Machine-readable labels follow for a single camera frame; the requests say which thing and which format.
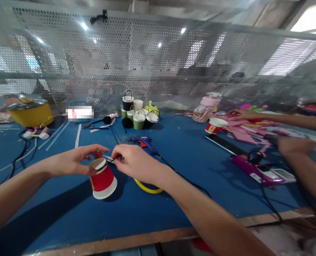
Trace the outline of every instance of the paper cup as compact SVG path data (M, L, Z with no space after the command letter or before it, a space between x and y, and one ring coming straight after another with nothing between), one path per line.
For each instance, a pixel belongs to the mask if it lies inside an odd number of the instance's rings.
M143 114L143 115L147 115L148 114L148 110L146 110L146 109L140 109L140 110L137 110L135 113L136 114Z
M135 110L127 111L127 117L133 121Z
M142 100L134 100L133 105L135 110L139 110L143 108L143 101Z
M123 109L126 111L130 110L130 107L133 106L134 97L126 95L122 97Z
M98 170L95 175L90 176L90 182L93 188L93 196L100 200L109 197L118 184L111 168L106 163L105 158L98 158L90 163L90 166Z
M154 112L149 112L146 115L146 119L145 119L145 123L144 123L145 129L151 128L153 124L158 122L158 119L159 119L159 117Z
M212 134L217 134L219 133L223 127L225 127L226 125L228 125L227 121L224 121L223 119L219 119L219 118L210 118L210 121L208 123L207 128L205 129L205 131L207 133L212 133Z
M121 116L122 116L122 118L126 118L127 117L127 111L124 110L123 108L121 109Z
M145 116L143 114L135 114L133 116L133 124L135 130L142 130L145 123Z

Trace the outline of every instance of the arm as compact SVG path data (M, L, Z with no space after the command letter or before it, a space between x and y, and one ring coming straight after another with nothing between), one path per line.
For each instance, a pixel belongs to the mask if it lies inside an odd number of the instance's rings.
M112 158L118 155L124 157L124 162L121 157L114 161L121 172L154 184L175 199L216 255L274 255L230 213L138 146L116 146Z
M279 140L279 151L293 168L297 177L310 194L316 199L316 163L308 154L313 151L315 142L302 138Z
M278 123L289 124L297 127L302 127L310 130L316 130L316 117L302 116L302 115L277 115L277 114L262 114L249 110L232 110L228 113L230 116L235 116L233 120L240 119L262 119L270 120Z
M100 145L79 147L44 159L0 185L0 229L51 177L82 174L96 174L94 168L81 165L84 159L91 160L109 152Z

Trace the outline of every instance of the white craft toy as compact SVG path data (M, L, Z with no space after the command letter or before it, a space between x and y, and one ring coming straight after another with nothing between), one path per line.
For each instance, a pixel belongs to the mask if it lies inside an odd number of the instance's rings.
M26 130L26 132L23 134L23 137L25 139L32 139L34 137L39 137L42 140L46 140L50 137L50 132L49 132L49 128L45 126L45 128L41 131L40 134L36 134L36 132L38 130L40 130L40 127L35 127L34 130L33 129L28 129Z

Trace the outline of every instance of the ceiling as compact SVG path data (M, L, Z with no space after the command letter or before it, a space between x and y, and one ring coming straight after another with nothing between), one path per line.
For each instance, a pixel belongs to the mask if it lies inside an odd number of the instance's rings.
M247 26L285 28L304 2L316 0L23 0L64 7L129 11Z

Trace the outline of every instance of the hand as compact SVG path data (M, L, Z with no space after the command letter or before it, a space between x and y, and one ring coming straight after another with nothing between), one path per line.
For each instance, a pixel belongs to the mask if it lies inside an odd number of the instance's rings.
M315 148L316 143L305 138L279 139L279 152L284 156L307 156Z
M232 117L232 121L241 119L260 119L261 114L250 110L230 110L227 116Z
M112 152L112 158L117 158L114 163L119 171L157 187L164 182L168 173L173 173L171 168L154 159L136 145L117 145Z
M90 146L80 146L67 152L54 155L36 163L37 169L48 172L51 177L80 174L92 176L96 174L96 169L81 162L86 159L91 160L89 155L95 159L103 157L103 152L109 152L108 148L94 144Z

